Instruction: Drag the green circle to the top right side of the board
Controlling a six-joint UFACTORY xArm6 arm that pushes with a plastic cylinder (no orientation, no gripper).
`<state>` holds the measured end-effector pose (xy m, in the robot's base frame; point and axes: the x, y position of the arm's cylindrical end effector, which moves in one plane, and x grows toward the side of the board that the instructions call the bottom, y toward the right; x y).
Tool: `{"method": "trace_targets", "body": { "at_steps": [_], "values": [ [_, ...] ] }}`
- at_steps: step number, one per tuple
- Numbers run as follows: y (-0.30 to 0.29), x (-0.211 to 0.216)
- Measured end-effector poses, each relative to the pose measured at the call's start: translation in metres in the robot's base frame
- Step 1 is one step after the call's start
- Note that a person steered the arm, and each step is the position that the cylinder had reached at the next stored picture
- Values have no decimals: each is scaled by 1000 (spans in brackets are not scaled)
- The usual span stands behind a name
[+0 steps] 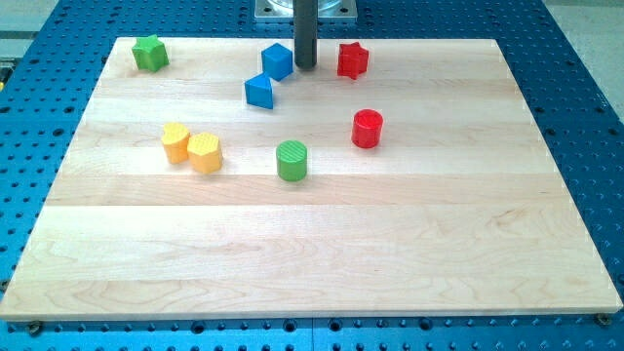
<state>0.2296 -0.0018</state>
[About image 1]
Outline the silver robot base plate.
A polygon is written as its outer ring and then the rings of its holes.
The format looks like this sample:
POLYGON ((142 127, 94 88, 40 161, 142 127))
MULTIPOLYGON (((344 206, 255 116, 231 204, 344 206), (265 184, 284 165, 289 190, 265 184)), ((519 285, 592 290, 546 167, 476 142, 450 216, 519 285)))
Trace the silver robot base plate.
MULTIPOLYGON (((256 22, 288 22, 293 19, 293 0, 253 0, 256 22)), ((353 22, 358 18, 355 0, 319 0, 318 20, 353 22)))

